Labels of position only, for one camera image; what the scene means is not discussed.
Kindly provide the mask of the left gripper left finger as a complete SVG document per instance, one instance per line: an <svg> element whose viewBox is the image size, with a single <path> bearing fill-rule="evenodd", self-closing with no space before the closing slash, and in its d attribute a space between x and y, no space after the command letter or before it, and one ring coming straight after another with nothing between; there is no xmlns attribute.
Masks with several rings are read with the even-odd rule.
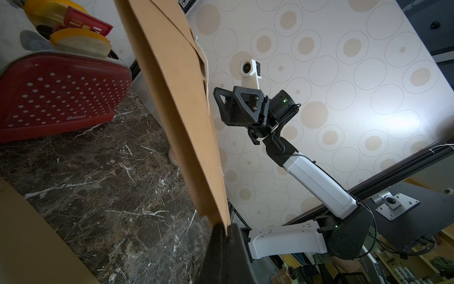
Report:
<svg viewBox="0 0 454 284"><path fill-rule="evenodd" d="M213 227L209 244L197 284L223 284L225 280L225 256L227 253L227 235L223 224Z"/></svg>

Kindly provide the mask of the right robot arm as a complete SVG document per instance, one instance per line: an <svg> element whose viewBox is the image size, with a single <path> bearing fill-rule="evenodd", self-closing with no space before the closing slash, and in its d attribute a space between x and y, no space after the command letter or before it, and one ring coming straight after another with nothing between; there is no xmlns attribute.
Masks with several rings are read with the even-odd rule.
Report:
<svg viewBox="0 0 454 284"><path fill-rule="evenodd" d="M226 125L245 127L255 145L261 138L267 155L330 212L300 224L249 231L250 257L327 253L354 260L369 254L370 250L362 247L370 227L376 226L370 208L281 136L283 127L299 112L300 104L285 91L269 98L259 89L240 86L232 91L215 88L214 98Z"/></svg>

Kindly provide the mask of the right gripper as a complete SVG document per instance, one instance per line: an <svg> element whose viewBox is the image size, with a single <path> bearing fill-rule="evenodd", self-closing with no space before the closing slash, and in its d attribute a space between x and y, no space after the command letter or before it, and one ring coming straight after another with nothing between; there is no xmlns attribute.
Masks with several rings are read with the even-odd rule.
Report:
<svg viewBox="0 0 454 284"><path fill-rule="evenodd" d="M235 86L233 91L214 88L222 121L229 126L259 127L267 121L269 97L258 89Z"/></svg>

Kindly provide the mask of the brown file envelope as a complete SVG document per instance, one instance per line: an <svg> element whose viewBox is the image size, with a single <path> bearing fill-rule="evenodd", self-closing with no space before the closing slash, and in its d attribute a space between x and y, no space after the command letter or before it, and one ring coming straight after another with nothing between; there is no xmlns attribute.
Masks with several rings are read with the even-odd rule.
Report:
<svg viewBox="0 0 454 284"><path fill-rule="evenodd" d="M206 59L176 1L117 1L116 7L198 213L231 223L207 97Z"/></svg>
<svg viewBox="0 0 454 284"><path fill-rule="evenodd" d="M40 214L1 180L1 283L96 284Z"/></svg>

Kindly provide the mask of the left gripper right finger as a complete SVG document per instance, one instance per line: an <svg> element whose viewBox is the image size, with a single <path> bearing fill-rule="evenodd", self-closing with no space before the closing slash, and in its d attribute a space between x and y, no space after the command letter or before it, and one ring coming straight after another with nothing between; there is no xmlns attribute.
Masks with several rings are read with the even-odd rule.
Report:
<svg viewBox="0 0 454 284"><path fill-rule="evenodd" d="M227 284L256 284L242 231L237 224L228 227Z"/></svg>

